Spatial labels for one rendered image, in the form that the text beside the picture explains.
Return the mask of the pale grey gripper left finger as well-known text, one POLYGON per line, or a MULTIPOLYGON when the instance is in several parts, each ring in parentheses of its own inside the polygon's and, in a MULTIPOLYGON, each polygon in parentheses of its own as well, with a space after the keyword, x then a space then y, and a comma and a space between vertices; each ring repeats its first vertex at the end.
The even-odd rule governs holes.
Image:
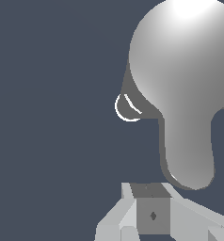
POLYGON ((121 199, 97 224, 94 241, 140 241, 137 230, 137 200, 152 198, 146 184, 121 184, 121 199))

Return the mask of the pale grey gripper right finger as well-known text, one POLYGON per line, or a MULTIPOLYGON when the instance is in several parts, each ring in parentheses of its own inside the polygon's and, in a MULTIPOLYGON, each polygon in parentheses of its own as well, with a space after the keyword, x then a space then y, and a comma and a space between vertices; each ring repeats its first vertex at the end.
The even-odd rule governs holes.
POLYGON ((168 183, 152 183, 152 233, 176 241, 224 241, 224 216, 183 198, 168 183))

